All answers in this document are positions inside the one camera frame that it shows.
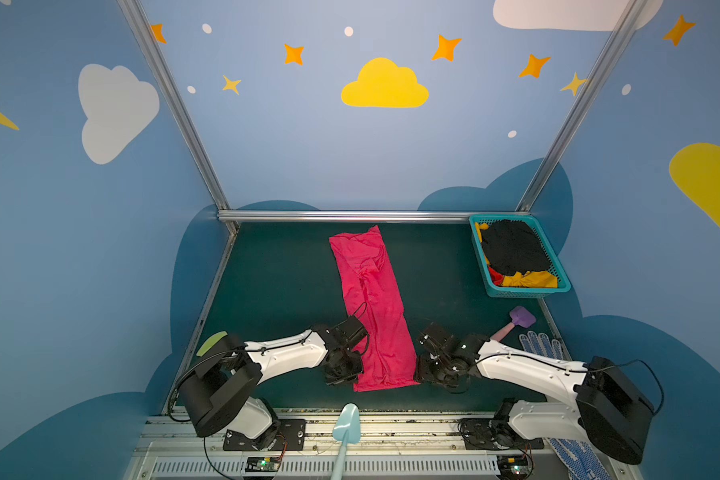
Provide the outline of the magenta pink t-shirt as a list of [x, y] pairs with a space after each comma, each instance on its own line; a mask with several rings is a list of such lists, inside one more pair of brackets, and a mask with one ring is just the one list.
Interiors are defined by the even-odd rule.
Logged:
[[377, 226], [365, 233], [329, 239], [338, 268], [346, 311], [356, 316], [368, 337], [356, 347], [363, 372], [356, 392], [414, 386], [416, 352], [393, 267]]

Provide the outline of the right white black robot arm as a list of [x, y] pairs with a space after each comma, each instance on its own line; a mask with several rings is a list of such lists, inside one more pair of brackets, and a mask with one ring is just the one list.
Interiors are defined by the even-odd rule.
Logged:
[[458, 339], [437, 324], [418, 338], [424, 352], [415, 378], [455, 392], [470, 379], [498, 380], [533, 390], [543, 402], [507, 398], [476, 432], [476, 449], [515, 449], [537, 439], [586, 441], [608, 457], [638, 465], [656, 408], [612, 361], [553, 359], [507, 346], [484, 335]]

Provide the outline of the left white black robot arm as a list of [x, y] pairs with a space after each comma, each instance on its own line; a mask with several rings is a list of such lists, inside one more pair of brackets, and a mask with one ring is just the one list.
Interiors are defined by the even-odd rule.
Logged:
[[175, 394], [199, 438], [229, 430], [263, 450], [276, 442], [280, 420], [256, 388], [296, 370], [320, 368], [328, 385], [355, 383], [363, 372], [368, 332], [354, 316], [277, 340], [243, 342], [224, 333], [182, 374]]

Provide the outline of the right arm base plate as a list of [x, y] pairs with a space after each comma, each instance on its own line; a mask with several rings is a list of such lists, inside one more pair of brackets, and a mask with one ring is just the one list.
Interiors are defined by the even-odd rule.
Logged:
[[524, 439], [505, 420], [463, 418], [457, 423], [459, 435], [468, 450], [532, 450], [544, 448], [541, 438]]

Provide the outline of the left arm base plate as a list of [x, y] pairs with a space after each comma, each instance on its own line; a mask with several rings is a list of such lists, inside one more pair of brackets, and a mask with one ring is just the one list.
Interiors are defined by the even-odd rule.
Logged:
[[302, 451], [304, 448], [306, 421], [303, 419], [275, 420], [255, 439], [228, 429], [224, 436], [224, 451]]

